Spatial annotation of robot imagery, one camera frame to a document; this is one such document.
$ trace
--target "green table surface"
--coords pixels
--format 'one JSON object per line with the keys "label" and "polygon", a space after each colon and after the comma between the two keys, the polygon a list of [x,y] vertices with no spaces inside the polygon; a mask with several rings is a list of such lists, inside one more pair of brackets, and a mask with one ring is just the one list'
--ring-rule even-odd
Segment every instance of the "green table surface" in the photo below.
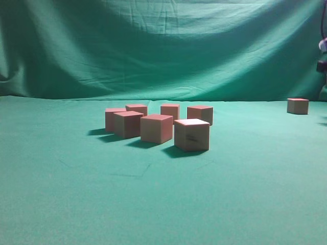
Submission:
{"label": "green table surface", "polygon": [[109,107],[0,97],[0,244],[327,244],[327,103],[214,106],[210,150],[104,131]]}

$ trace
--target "green fabric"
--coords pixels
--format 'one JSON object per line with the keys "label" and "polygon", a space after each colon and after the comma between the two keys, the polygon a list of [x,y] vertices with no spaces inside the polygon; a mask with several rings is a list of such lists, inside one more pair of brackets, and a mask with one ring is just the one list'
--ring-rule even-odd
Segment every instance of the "green fabric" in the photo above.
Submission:
{"label": "green fabric", "polygon": [[134,102],[0,97],[0,244],[326,243],[326,103],[181,102],[214,106],[200,154],[105,134]]}
{"label": "green fabric", "polygon": [[0,95],[318,100],[321,13],[322,0],[1,0]]}

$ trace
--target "green backdrop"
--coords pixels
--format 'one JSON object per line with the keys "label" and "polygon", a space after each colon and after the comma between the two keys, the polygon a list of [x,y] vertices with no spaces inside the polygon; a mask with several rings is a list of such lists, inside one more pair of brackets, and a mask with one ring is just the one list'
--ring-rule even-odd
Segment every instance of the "green backdrop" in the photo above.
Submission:
{"label": "green backdrop", "polygon": [[322,0],[0,0],[0,95],[327,100]]}

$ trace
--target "cube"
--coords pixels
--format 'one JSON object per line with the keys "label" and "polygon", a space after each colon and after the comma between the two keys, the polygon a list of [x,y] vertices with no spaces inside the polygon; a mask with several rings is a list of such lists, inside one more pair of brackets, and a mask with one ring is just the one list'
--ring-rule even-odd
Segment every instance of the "cube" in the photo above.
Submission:
{"label": "cube", "polygon": [[114,131],[114,117],[113,114],[115,112],[123,112],[126,111],[125,108],[107,108],[105,111],[105,130],[107,132]]}
{"label": "cube", "polygon": [[162,144],[173,138],[173,116],[152,114],[141,118],[141,140]]}
{"label": "cube", "polygon": [[124,139],[140,136],[142,113],[125,111],[114,113],[114,133]]}
{"label": "cube", "polygon": [[173,120],[178,120],[179,119],[179,104],[162,104],[160,107],[160,114],[173,116]]}
{"label": "cube", "polygon": [[142,104],[132,104],[132,105],[126,105],[127,111],[137,111],[139,113],[142,113],[144,116],[148,115],[148,107],[146,105]]}
{"label": "cube", "polygon": [[175,121],[174,143],[178,148],[189,151],[209,150],[210,123],[200,119]]}
{"label": "cube", "polygon": [[298,115],[307,115],[309,100],[306,99],[287,99],[287,112]]}
{"label": "cube", "polygon": [[212,106],[188,106],[188,119],[200,119],[213,124],[214,108]]}

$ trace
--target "block top face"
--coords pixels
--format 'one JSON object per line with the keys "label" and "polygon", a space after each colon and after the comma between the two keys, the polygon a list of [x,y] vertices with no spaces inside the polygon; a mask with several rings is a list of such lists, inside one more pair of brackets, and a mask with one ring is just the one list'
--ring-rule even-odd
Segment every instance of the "block top face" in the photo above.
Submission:
{"label": "block top face", "polygon": [[123,111],[123,112],[116,112],[115,115],[118,116],[143,116],[143,113],[139,113],[136,111]]}
{"label": "block top face", "polygon": [[132,105],[126,105],[129,108],[133,108],[133,107],[146,107],[146,105],[142,105],[142,104],[132,104]]}
{"label": "block top face", "polygon": [[208,109],[208,108],[213,108],[212,106],[188,106],[189,108],[194,108],[194,109]]}
{"label": "block top face", "polygon": [[167,106],[167,107],[179,107],[179,104],[162,104],[161,106]]}
{"label": "block top face", "polygon": [[206,121],[202,121],[200,119],[179,119],[175,120],[175,123],[182,124],[184,126],[188,125],[210,125],[210,123]]}
{"label": "block top face", "polygon": [[165,120],[165,119],[170,118],[170,117],[173,117],[173,116],[159,115],[159,114],[151,114],[151,115],[142,117],[142,119]]}
{"label": "block top face", "polygon": [[107,108],[106,112],[122,112],[126,111],[126,108]]}
{"label": "block top face", "polygon": [[290,98],[288,99],[289,101],[309,101],[309,100],[306,100],[306,99],[300,99],[300,98]]}

